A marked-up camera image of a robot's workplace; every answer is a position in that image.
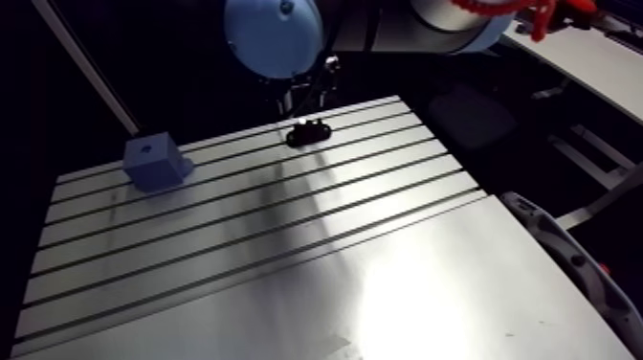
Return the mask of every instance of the white desk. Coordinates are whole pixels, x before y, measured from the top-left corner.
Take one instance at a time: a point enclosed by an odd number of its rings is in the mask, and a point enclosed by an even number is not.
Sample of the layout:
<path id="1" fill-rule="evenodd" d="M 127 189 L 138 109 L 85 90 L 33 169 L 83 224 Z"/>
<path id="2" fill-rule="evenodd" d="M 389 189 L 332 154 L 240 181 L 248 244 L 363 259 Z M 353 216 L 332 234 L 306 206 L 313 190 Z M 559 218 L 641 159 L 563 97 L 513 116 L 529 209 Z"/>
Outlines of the white desk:
<path id="1" fill-rule="evenodd" d="M 59 178 L 13 347 L 49 359 L 632 356 L 397 97 L 182 146 L 182 186 Z"/>
<path id="2" fill-rule="evenodd" d="M 517 34 L 519 22 L 504 33 L 512 43 L 547 62 L 643 124 L 643 56 L 596 29 L 567 28 L 540 43 Z"/>
<path id="3" fill-rule="evenodd" d="M 583 31 L 570 27 L 548 34 L 543 41 L 535 43 L 528 35 L 517 34 L 518 26 L 519 22 L 513 21 L 504 33 L 511 43 L 550 64 L 634 121 L 643 124 L 642 55 L 606 38 L 596 29 Z M 643 183 L 643 165 L 634 164 L 581 125 L 573 126 L 572 130 L 610 157 L 620 169 L 604 172 L 561 139 L 550 138 L 552 145 L 563 155 L 609 190 L 586 207 L 561 216 L 558 221 L 565 229 L 592 218 L 620 196 Z"/>

